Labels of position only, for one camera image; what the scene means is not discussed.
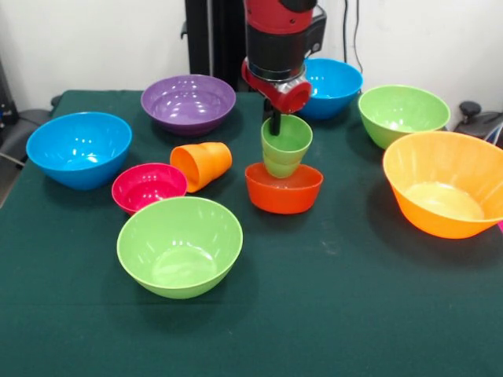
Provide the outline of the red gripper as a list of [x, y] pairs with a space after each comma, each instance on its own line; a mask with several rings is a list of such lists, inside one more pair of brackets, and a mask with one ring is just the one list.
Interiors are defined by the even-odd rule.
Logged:
[[270, 134], [278, 136], [281, 130], [281, 113], [292, 114], [301, 110], [310, 99], [311, 84], [306, 77], [306, 65], [302, 64], [297, 75], [286, 80], [268, 80], [257, 76], [245, 57], [241, 65], [244, 81], [261, 93], [263, 102], [263, 120], [270, 118]]

